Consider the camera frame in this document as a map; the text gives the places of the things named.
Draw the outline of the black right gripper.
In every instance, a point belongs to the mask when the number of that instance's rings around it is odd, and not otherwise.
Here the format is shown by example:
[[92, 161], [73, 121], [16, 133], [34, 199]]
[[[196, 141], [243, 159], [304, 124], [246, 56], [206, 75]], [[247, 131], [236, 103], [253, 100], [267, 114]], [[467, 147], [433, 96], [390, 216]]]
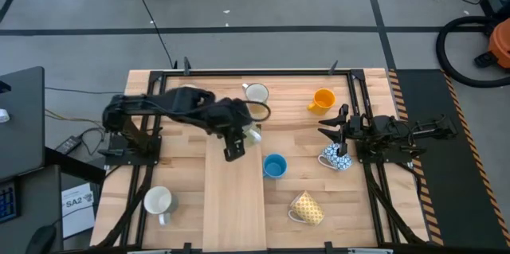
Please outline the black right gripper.
[[[347, 122], [348, 105], [343, 104], [338, 115], [333, 119], [320, 120], [319, 124], [326, 126], [339, 126]], [[366, 114], [352, 115], [347, 122], [346, 138], [361, 142], [371, 142], [374, 140], [373, 119]], [[323, 153], [330, 156], [344, 156], [347, 154], [347, 143], [343, 132], [319, 128], [318, 131], [331, 140], [331, 144], [324, 148]]]

